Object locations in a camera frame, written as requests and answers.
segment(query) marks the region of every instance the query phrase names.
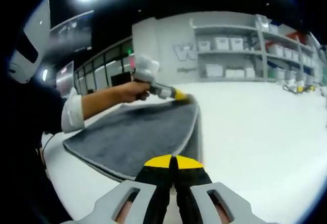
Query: yellow nozzle tip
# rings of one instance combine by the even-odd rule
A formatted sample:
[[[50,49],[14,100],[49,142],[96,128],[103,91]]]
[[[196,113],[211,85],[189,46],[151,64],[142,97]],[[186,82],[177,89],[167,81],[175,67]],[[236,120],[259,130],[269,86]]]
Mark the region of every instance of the yellow nozzle tip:
[[[187,99],[187,97],[188,97],[188,95],[184,94],[180,90],[176,90],[176,95],[175,95],[176,100],[184,100],[184,99]]]

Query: handheld tool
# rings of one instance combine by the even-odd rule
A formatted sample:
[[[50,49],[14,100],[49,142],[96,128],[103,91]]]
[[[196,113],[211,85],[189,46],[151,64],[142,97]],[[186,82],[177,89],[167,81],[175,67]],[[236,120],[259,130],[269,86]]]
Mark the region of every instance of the handheld tool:
[[[176,100],[186,99],[187,95],[180,90],[156,82],[156,75],[159,67],[160,65],[158,62],[145,56],[139,57],[136,61],[133,72],[134,80],[137,82],[148,83],[150,85],[149,92],[153,95],[157,95],[161,99],[166,99],[168,97]]]
[[[120,183],[97,200],[91,214],[65,224],[116,224],[114,220],[127,200],[133,203],[124,224],[162,224],[173,185],[184,224],[221,224],[217,203],[231,224],[266,224],[252,213],[248,201],[224,184],[212,183],[200,162],[172,155],[147,161],[135,181]]]

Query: white robot head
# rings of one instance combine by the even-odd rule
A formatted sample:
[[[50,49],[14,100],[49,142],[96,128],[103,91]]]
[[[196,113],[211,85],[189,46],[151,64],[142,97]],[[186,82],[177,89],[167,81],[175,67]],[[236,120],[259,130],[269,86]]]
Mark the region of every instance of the white robot head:
[[[43,0],[27,21],[17,40],[9,61],[9,76],[19,83],[27,83],[36,72],[50,36],[49,0]]]

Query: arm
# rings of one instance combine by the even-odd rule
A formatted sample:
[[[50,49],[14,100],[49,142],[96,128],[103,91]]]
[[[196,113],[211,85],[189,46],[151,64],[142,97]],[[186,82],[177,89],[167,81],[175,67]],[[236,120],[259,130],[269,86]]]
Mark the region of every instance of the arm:
[[[119,103],[131,103],[140,94],[148,96],[149,85],[146,83],[129,82],[123,85],[110,87],[86,96],[77,95],[72,89],[61,115],[63,132],[69,133],[85,128],[84,120],[97,115]]]
[[[122,103],[118,87],[107,88],[83,96],[81,99],[83,119],[87,120],[108,108]]]

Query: hand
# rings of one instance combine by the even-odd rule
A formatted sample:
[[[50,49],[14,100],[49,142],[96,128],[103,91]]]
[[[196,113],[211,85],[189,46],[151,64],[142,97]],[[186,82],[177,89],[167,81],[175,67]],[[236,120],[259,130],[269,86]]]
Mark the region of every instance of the hand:
[[[138,97],[145,101],[150,95],[147,91],[150,89],[149,84],[142,82],[129,82],[115,87],[120,96],[122,103],[132,103]]]

